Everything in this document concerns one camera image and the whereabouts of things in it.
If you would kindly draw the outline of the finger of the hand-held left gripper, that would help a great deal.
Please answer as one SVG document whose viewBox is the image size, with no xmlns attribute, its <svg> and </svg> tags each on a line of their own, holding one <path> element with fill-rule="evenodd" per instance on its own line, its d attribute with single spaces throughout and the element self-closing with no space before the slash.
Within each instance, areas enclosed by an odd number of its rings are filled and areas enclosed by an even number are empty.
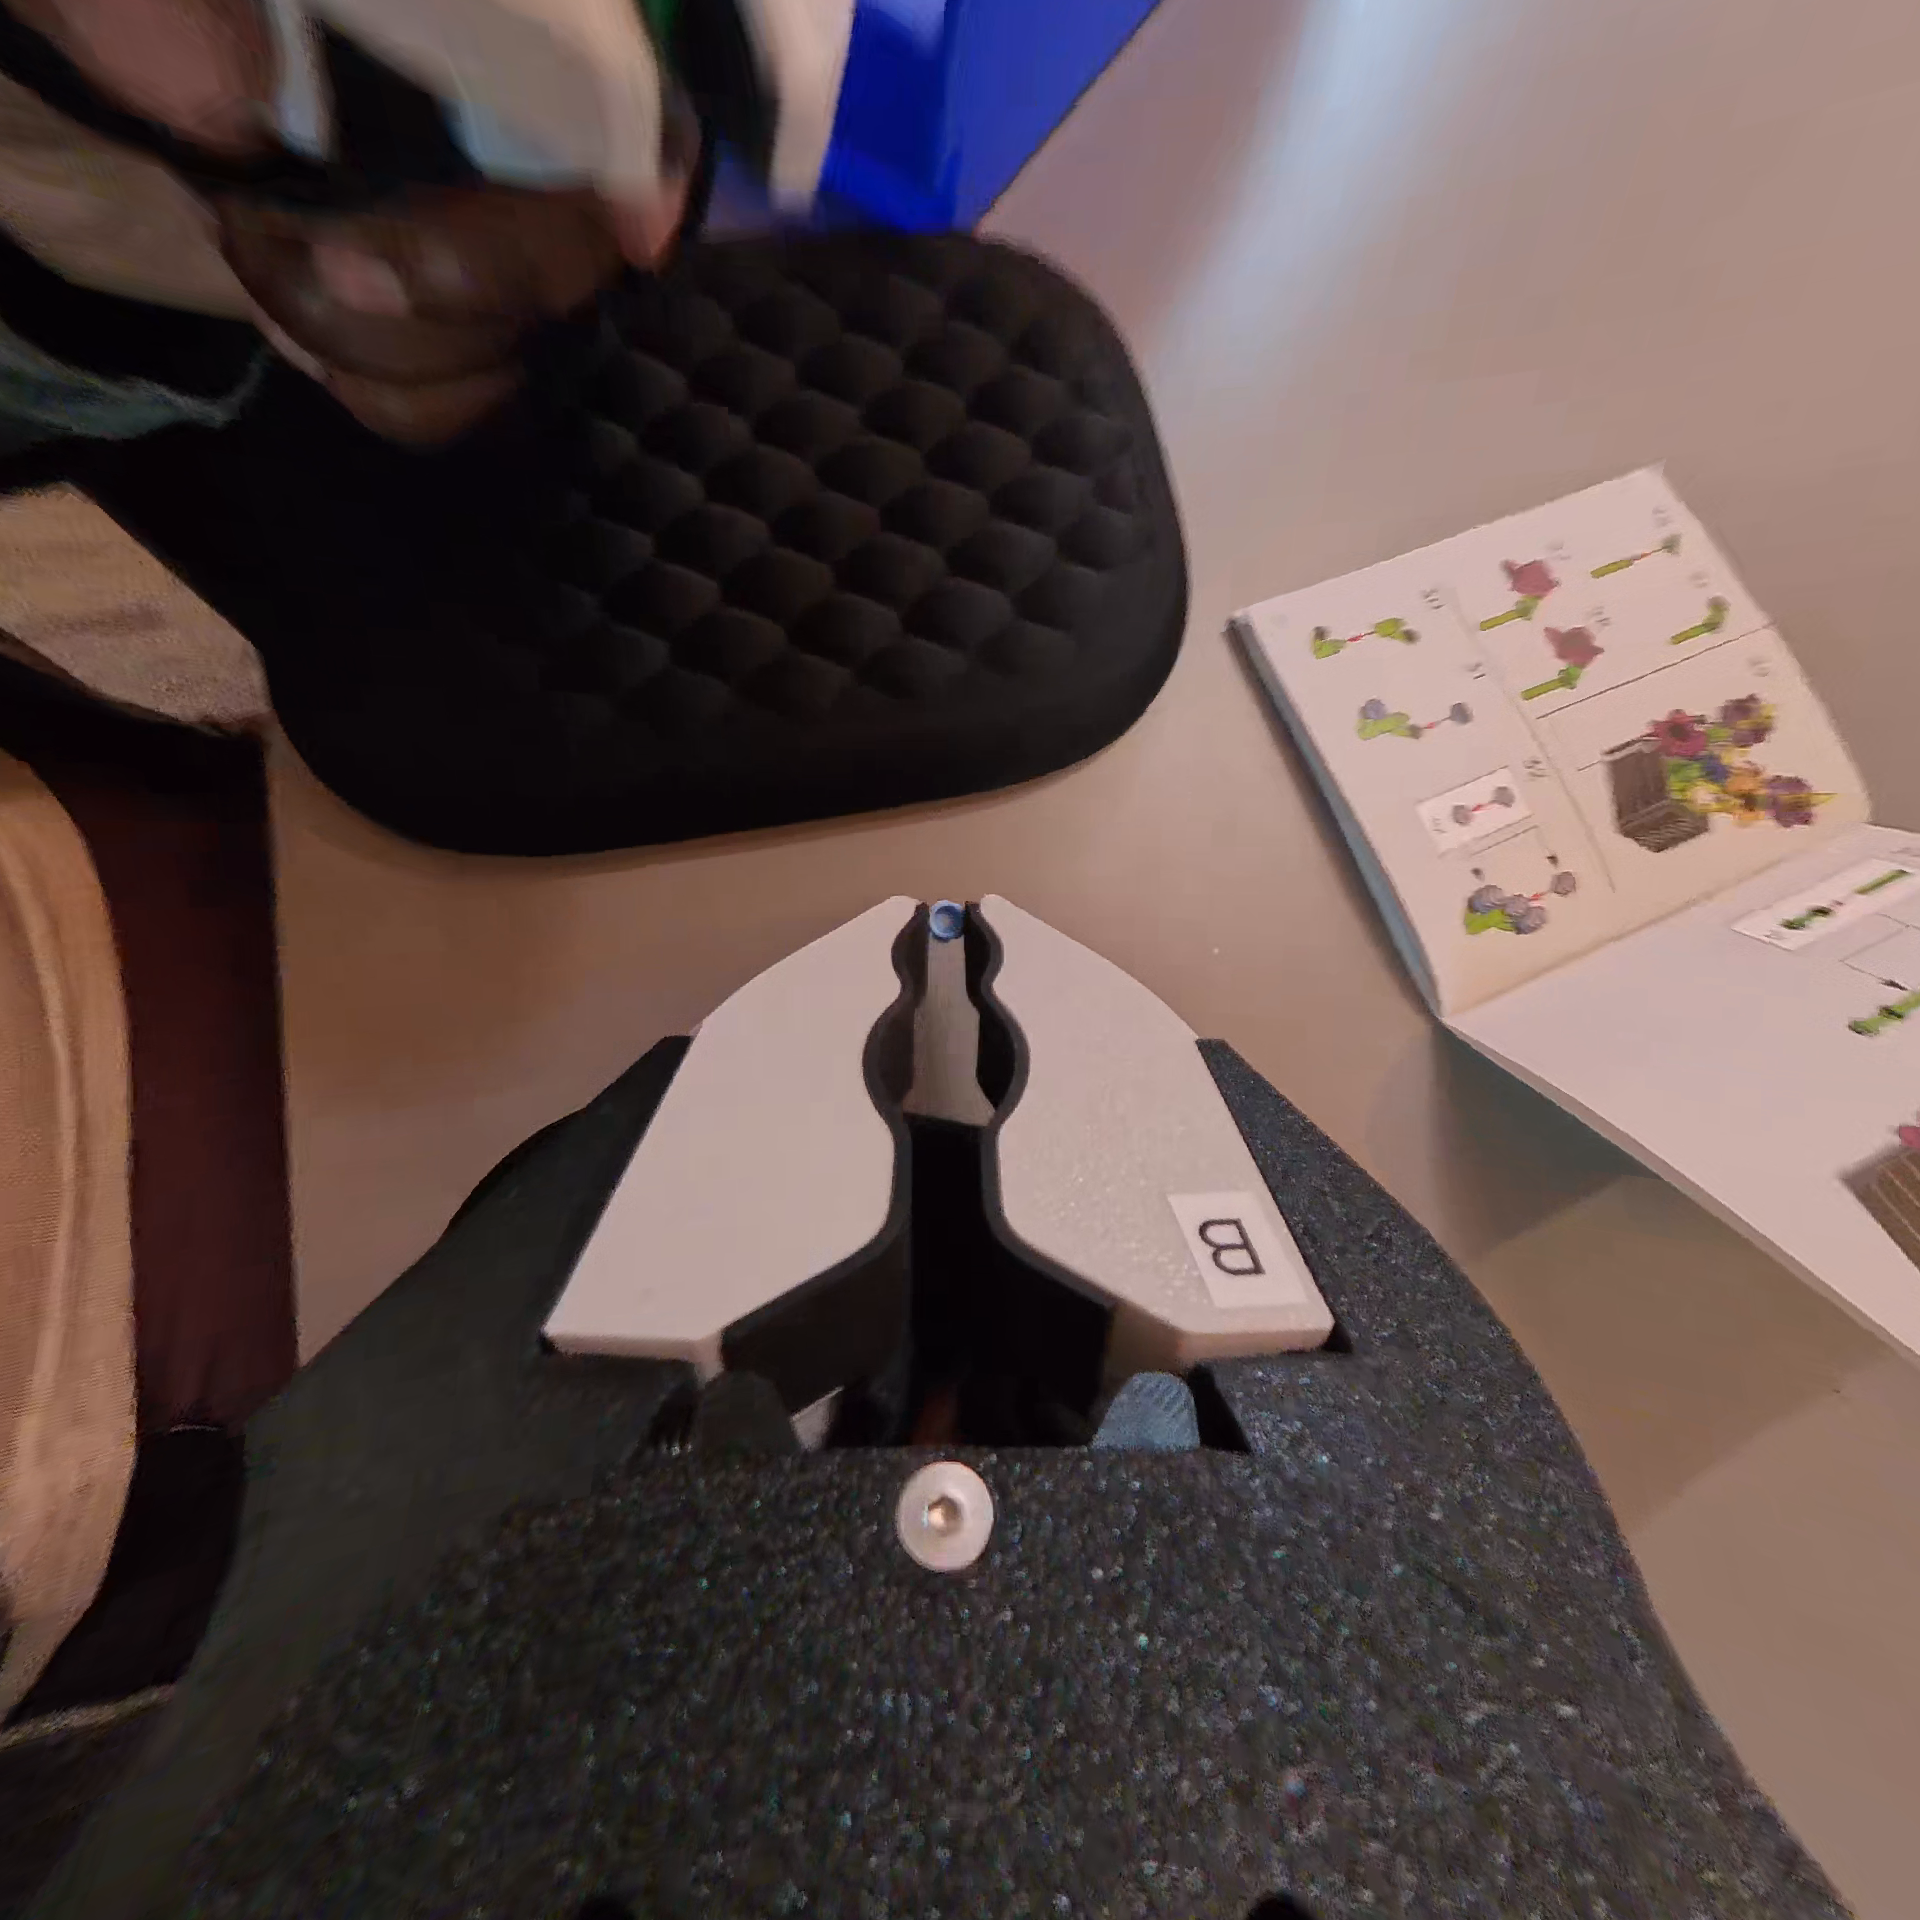
<svg viewBox="0 0 1920 1920">
<path fill-rule="evenodd" d="M 748 43 L 742 146 L 771 196 L 815 196 L 825 166 L 825 6 L 733 3 Z"/>
<path fill-rule="evenodd" d="M 666 70 L 637 5 L 294 3 L 293 144 L 308 157 L 345 154 L 324 29 L 447 109 L 487 181 L 643 204 L 669 178 Z"/>
</svg>

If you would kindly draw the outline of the beige trousers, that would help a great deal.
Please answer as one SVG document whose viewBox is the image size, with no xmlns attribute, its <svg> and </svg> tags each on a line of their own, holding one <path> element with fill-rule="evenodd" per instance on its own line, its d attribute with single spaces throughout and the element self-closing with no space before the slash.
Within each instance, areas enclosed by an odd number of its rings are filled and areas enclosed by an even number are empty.
<svg viewBox="0 0 1920 1920">
<path fill-rule="evenodd" d="M 102 885 L 2 756 L 2 1715 L 102 1586 L 138 1451 L 129 1005 Z"/>
</svg>

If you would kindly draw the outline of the blue plastic bin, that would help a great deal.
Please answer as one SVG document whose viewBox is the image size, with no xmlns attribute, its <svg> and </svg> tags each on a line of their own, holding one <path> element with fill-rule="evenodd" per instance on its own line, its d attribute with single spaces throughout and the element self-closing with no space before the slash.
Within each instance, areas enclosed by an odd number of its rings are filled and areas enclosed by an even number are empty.
<svg viewBox="0 0 1920 1920">
<path fill-rule="evenodd" d="M 971 231 L 1157 11 L 1155 3 L 854 5 L 811 198 L 782 207 L 733 155 L 721 235 Z"/>
</svg>

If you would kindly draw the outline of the black quilted wrist pad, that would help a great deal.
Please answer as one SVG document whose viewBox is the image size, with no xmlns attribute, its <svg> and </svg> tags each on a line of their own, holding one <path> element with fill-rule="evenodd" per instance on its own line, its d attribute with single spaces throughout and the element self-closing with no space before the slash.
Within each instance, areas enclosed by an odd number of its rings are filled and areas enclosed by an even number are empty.
<svg viewBox="0 0 1920 1920">
<path fill-rule="evenodd" d="M 1183 530 L 1137 364 L 966 232 L 693 245 L 439 450 L 277 485 L 283 733 L 427 847 L 574 856 L 1061 772 L 1155 702 Z"/>
</svg>

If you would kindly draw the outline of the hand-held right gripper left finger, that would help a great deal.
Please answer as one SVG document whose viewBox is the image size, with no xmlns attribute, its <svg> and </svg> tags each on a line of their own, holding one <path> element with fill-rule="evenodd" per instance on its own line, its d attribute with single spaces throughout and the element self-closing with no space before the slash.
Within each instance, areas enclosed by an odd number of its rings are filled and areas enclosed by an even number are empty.
<svg viewBox="0 0 1920 1920">
<path fill-rule="evenodd" d="M 697 1023 L 543 1318 L 565 1355 L 750 1374 L 783 1402 L 883 1375 L 909 1318 L 905 1091 L 922 902 L 892 895 Z"/>
</svg>

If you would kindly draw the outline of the white instruction booklet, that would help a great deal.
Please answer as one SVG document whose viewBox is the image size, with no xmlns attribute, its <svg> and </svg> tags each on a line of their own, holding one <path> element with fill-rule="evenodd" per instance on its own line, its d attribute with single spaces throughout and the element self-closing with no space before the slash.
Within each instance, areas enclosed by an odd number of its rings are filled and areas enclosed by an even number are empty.
<svg viewBox="0 0 1920 1920">
<path fill-rule="evenodd" d="M 1457 1040 L 1917 1355 L 1917 836 L 1659 468 L 1236 612 Z"/>
</svg>

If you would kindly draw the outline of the person's left hand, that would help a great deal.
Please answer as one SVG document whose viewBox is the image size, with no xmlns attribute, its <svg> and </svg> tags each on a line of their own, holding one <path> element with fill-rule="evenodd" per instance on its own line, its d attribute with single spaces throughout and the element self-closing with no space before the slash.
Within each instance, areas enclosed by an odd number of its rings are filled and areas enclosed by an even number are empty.
<svg viewBox="0 0 1920 1920">
<path fill-rule="evenodd" d="M 277 349 L 402 444 L 478 424 L 523 382 L 529 343 L 676 245 L 693 174 L 637 196 L 589 186 L 415 186 L 373 207 L 221 194 L 231 274 Z"/>
</svg>

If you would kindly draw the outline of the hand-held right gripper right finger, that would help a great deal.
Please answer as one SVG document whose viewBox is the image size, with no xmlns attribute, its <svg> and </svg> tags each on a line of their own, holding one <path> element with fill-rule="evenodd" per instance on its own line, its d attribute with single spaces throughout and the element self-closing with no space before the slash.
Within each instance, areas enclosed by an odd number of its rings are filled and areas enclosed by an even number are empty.
<svg viewBox="0 0 1920 1920">
<path fill-rule="evenodd" d="M 1108 1448 L 1217 1428 L 1197 1371 L 1326 1350 L 1317 1284 L 1190 1023 L 1005 895 L 975 900 L 990 1094 L 983 1202 L 1020 1266 L 1095 1311 L 1074 1422 Z"/>
</svg>

